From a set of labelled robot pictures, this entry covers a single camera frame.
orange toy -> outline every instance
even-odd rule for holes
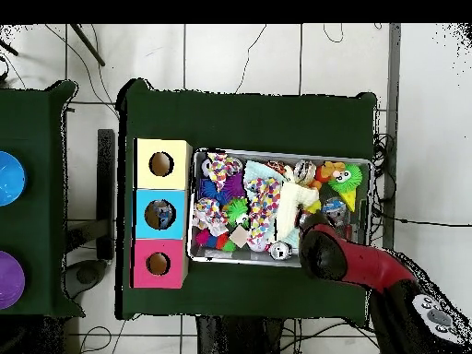
[[[316,187],[318,190],[320,190],[323,183],[329,182],[329,180],[333,177],[334,171],[343,171],[345,168],[346,166],[344,163],[325,161],[322,166],[316,167],[314,180],[310,183],[310,187]]]

purple bowl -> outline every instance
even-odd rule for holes
[[[11,307],[23,294],[25,274],[19,262],[0,251],[0,310]]]

blue box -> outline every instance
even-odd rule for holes
[[[175,220],[163,230],[148,225],[146,209],[153,201],[165,200],[175,210]],[[136,239],[183,239],[186,232],[187,192],[184,190],[136,190]]]

black stand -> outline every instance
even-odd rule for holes
[[[90,52],[92,53],[92,55],[97,59],[100,66],[105,66],[105,62],[101,59],[100,55],[97,53],[95,48],[92,46],[89,39],[82,32],[80,27],[77,24],[72,24],[72,23],[70,24],[70,27],[76,32],[76,34],[78,35],[78,38],[80,38],[80,40],[84,42],[84,44],[87,46],[87,49],[89,49]]]
[[[65,269],[65,288],[69,297],[96,286],[105,274],[106,260],[114,255],[114,172],[115,137],[113,130],[98,132],[96,219],[67,230],[66,252],[95,240],[98,261],[82,261]]]
[[[3,47],[7,52],[12,53],[13,55],[18,55],[18,52],[15,49],[4,43],[2,40],[0,40],[0,46]]]
[[[80,27],[77,25],[77,24],[70,24],[70,27],[76,32],[76,34],[78,35],[78,38],[80,38],[81,41],[84,42],[84,44],[87,46],[87,49],[90,50],[90,52],[92,53],[92,55],[97,59],[97,61],[99,62],[100,66],[105,66],[105,62],[101,59],[100,55],[98,54],[98,52],[95,50],[95,48],[93,47],[93,45],[90,43],[89,39],[85,36],[85,34],[82,32],[82,30],[80,29]],[[0,47],[4,48],[7,52],[9,53],[12,53],[13,55],[16,55],[18,56],[18,52],[13,49],[10,45],[8,45],[7,43],[3,42],[2,40],[0,40]]]

green toy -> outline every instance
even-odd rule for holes
[[[346,164],[344,171],[333,172],[333,178],[328,182],[338,193],[348,193],[356,190],[362,182],[362,172],[354,164]]]
[[[356,210],[356,188],[362,182],[362,172],[354,164],[346,164],[343,171],[334,171],[328,184],[337,191],[349,210]]]
[[[241,224],[244,228],[249,227],[246,198],[233,198],[225,208],[226,214],[228,215],[228,222],[232,227],[235,227],[238,224]]]

